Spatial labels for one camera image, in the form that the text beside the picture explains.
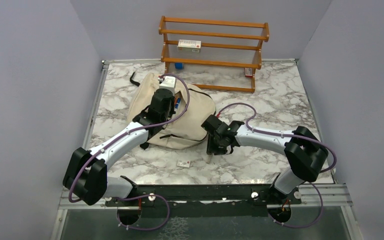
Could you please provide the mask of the beige canvas backpack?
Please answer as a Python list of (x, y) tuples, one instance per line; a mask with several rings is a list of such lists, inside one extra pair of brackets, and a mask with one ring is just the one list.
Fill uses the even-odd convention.
[[(187, 83), (189, 90), (189, 105), (176, 121), (167, 124), (147, 142), (151, 145), (183, 150), (204, 141), (207, 132), (201, 127), (202, 123), (216, 112), (216, 105), (211, 96), (193, 84)], [(150, 103), (154, 92), (159, 88), (158, 75), (147, 74), (133, 95), (126, 120), (132, 119), (144, 110)]]

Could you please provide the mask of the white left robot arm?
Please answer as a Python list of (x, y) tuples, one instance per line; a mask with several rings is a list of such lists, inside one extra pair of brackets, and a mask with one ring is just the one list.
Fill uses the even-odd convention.
[(71, 203), (83, 201), (91, 206), (102, 198), (118, 198), (124, 205), (137, 200), (134, 184), (126, 177), (108, 178), (108, 170), (133, 148), (159, 133), (174, 113), (173, 89), (157, 89), (150, 104), (136, 115), (125, 129), (108, 141), (86, 150), (76, 149), (63, 178)]

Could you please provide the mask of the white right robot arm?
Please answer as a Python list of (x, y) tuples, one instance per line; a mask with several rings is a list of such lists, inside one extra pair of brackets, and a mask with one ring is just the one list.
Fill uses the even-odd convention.
[(210, 115), (201, 127), (208, 133), (208, 155), (230, 155), (235, 147), (254, 147), (284, 155), (289, 168), (281, 172), (268, 190), (269, 199), (280, 204), (304, 182), (314, 182), (329, 155), (311, 131), (303, 126), (295, 130), (274, 131), (251, 128), (234, 120), (230, 124)]

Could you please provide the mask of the blue whiteboard marker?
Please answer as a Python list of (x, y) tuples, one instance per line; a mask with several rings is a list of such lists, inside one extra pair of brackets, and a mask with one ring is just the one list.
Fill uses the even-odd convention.
[(177, 99), (177, 103), (176, 104), (174, 104), (174, 109), (175, 110), (177, 110), (178, 108), (179, 108), (179, 106), (180, 106), (180, 103), (181, 103), (181, 98), (180, 97), (178, 97), (178, 99)]

